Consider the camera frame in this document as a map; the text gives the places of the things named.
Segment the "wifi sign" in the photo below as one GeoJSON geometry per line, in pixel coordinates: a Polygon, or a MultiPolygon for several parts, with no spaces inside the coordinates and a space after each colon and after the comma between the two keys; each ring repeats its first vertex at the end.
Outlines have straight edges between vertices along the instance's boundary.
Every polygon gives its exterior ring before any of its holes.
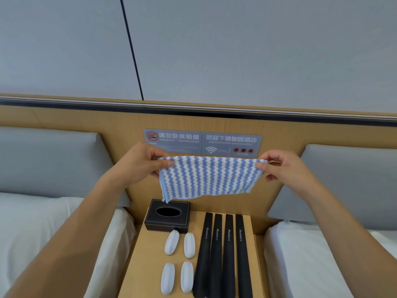
{"type": "Polygon", "coordinates": [[[206,149],[210,154],[212,154],[214,151],[217,150],[216,147],[212,147],[212,146],[206,147],[205,149],[206,149]]]}

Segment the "forearm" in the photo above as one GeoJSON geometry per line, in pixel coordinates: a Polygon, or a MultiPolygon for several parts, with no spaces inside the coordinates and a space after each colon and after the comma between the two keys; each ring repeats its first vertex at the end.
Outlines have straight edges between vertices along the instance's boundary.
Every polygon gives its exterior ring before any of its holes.
{"type": "Polygon", "coordinates": [[[106,173],[5,297],[83,297],[123,190],[106,173]]]}
{"type": "Polygon", "coordinates": [[[354,297],[395,297],[397,260],[322,185],[306,196],[354,297]]]}

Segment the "wooden headboard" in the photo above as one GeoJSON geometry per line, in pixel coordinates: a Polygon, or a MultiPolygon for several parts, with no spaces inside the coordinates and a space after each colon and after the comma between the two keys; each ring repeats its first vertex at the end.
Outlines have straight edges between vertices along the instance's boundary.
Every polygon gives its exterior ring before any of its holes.
{"type": "MultiPolygon", "coordinates": [[[[259,155],[269,149],[292,150],[300,155],[310,143],[397,149],[397,127],[392,126],[4,105],[0,106],[0,125],[99,132],[115,162],[144,139],[144,128],[262,135],[259,155]]],[[[192,210],[251,215],[254,233],[262,234],[275,223],[267,217],[267,211],[280,189],[279,182],[260,179],[250,194],[205,196],[190,201],[192,210]]],[[[137,223],[142,223],[151,199],[161,199],[160,185],[152,178],[131,186],[127,192],[132,200],[129,211],[137,223]]]]}

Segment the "person's left hand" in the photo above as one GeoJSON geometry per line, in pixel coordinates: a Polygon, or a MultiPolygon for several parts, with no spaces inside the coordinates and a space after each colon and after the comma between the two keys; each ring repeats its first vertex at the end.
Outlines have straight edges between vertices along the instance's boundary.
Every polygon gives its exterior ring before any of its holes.
{"type": "Polygon", "coordinates": [[[167,153],[154,145],[139,142],[134,145],[108,172],[114,181],[121,182],[123,187],[138,183],[148,175],[158,179],[156,170],[172,167],[174,161],[157,160],[167,157],[167,153]]]}

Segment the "sign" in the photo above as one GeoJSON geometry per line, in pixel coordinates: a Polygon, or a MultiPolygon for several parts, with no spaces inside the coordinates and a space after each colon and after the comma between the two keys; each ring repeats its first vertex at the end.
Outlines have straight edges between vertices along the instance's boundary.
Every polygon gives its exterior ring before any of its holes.
{"type": "Polygon", "coordinates": [[[201,155],[256,158],[261,135],[202,133],[201,155]]]}
{"type": "Polygon", "coordinates": [[[144,129],[146,142],[168,153],[201,154],[201,132],[144,129]]]}

